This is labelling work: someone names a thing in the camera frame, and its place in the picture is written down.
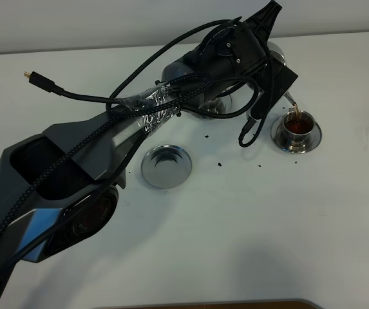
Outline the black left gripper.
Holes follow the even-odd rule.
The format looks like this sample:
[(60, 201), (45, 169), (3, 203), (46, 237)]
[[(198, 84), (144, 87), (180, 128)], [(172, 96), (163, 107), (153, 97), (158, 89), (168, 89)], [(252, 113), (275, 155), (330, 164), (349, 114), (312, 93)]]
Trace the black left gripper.
[(236, 27), (235, 54), (242, 70), (258, 70), (265, 63), (265, 47), (281, 9), (277, 2), (270, 1)]

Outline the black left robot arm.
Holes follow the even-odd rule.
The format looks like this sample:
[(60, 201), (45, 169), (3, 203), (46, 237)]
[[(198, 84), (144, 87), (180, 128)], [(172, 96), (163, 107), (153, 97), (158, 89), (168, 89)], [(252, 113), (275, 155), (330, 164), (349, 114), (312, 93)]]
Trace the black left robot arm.
[(267, 47), (281, 6), (269, 2), (246, 20), (204, 24), (207, 35), (169, 65), (162, 80), (131, 97), (66, 91), (39, 73), (30, 84), (48, 93), (103, 103), (89, 120), (55, 124), (6, 148), (0, 157), (0, 298), (21, 261), (40, 262), (97, 233), (112, 217), (126, 167), (143, 141), (186, 111), (210, 116), (208, 105), (273, 68)]

